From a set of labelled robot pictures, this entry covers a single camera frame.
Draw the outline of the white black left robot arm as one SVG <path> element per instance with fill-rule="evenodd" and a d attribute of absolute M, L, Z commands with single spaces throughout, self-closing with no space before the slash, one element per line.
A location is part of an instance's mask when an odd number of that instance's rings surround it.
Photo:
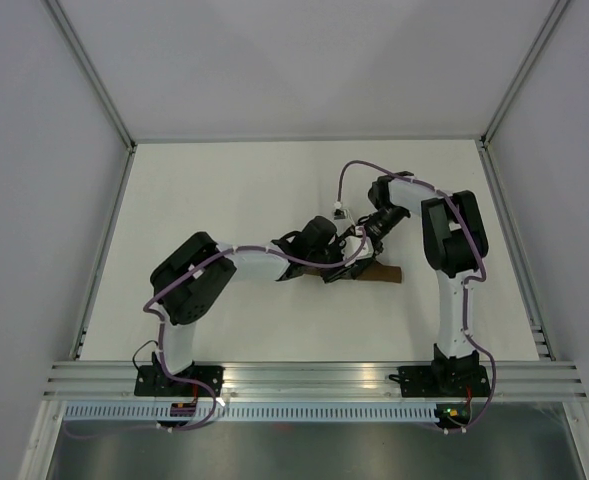
<path fill-rule="evenodd" d="M 196 322 L 230 283 L 284 282 L 308 273 L 326 283 L 354 280 L 379 253 L 380 238 L 370 227 L 350 223 L 339 233 L 322 216 L 262 245 L 234 246 L 203 231 L 193 234 L 152 272 L 153 296 L 143 306 L 159 319 L 158 385 L 172 396 L 190 389 Z"/>

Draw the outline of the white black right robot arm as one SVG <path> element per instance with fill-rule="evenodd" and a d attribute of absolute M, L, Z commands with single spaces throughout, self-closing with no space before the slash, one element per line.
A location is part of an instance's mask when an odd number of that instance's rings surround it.
<path fill-rule="evenodd" d="M 439 330 L 428 365 L 400 366 L 389 379 L 404 398 L 487 397 L 490 381 L 473 340 L 473 284 L 487 278 L 483 259 L 489 243 L 476 196 L 446 193 L 410 177 L 388 174 L 372 183 L 368 198 L 376 212 L 365 223 L 372 242 L 400 220 L 421 220 L 423 251 L 437 276 Z"/>

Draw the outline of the brown cloth napkin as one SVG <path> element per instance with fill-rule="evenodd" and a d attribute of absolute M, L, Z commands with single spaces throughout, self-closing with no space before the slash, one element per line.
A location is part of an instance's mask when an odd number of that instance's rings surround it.
<path fill-rule="evenodd" d="M 321 270 L 322 269 L 313 267 L 305 267 L 303 269 L 303 274 L 321 278 Z M 355 281 L 401 284 L 403 281 L 403 272 L 402 269 L 398 266 L 384 265 L 377 260 L 374 260 L 373 264 L 366 270 L 365 277 L 365 280 Z"/>

